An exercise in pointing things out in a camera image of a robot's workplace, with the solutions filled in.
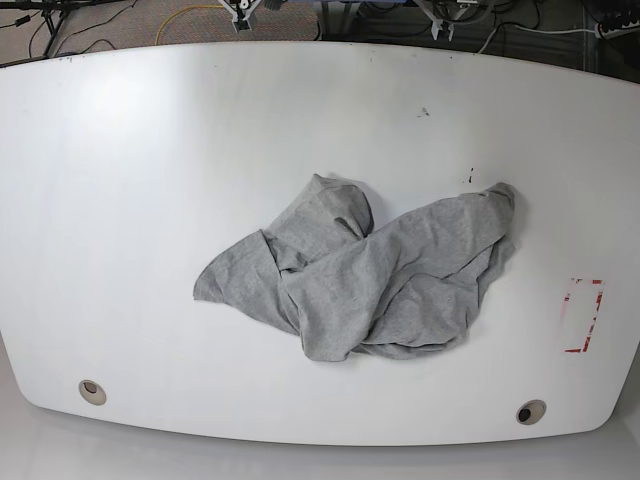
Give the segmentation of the grey T-shirt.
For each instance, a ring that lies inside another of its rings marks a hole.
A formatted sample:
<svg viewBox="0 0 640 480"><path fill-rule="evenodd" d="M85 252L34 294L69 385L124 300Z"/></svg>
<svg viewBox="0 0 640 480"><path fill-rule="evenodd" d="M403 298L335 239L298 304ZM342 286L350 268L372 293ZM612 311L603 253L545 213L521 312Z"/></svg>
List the grey T-shirt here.
<svg viewBox="0 0 640 480"><path fill-rule="evenodd" d="M376 228L357 185L316 175L267 228L214 258L193 297L299 337L313 361L417 359L466 338L512 254L514 213L498 183Z"/></svg>

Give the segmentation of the white power strip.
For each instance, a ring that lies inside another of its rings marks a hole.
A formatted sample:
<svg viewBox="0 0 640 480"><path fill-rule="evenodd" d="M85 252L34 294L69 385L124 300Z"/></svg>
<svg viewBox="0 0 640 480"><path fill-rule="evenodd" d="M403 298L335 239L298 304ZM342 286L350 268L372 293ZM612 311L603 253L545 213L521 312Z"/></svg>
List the white power strip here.
<svg viewBox="0 0 640 480"><path fill-rule="evenodd" d="M607 16L597 24L595 29L596 37L604 40L638 32L639 11L637 9Z"/></svg>

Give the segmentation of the red tape rectangle marking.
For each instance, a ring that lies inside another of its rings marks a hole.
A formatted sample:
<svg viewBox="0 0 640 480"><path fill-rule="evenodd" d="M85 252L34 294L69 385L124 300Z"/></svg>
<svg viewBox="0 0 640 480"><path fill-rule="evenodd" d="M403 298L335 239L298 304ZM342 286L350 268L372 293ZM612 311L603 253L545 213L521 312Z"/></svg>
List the red tape rectangle marking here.
<svg viewBox="0 0 640 480"><path fill-rule="evenodd" d="M605 282L575 278L563 300L561 347L564 353L586 353L601 307Z"/></svg>

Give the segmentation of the black tripod stand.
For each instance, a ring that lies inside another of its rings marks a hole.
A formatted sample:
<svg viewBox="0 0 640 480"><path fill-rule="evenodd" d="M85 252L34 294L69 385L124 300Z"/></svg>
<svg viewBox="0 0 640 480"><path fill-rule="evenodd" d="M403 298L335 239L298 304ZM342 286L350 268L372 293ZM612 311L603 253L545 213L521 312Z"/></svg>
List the black tripod stand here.
<svg viewBox="0 0 640 480"><path fill-rule="evenodd" d="M24 12L22 17L15 19L11 24L3 24L2 29L19 28L31 21L34 16L41 18L41 24L34 30L27 46L27 59L42 60L51 56L54 41L57 39L62 26L72 12L85 8L119 3L119 0L42 0L42 1L2 1L2 11ZM48 40L40 55L35 55L33 50L34 40L37 34L45 28L48 31Z"/></svg>

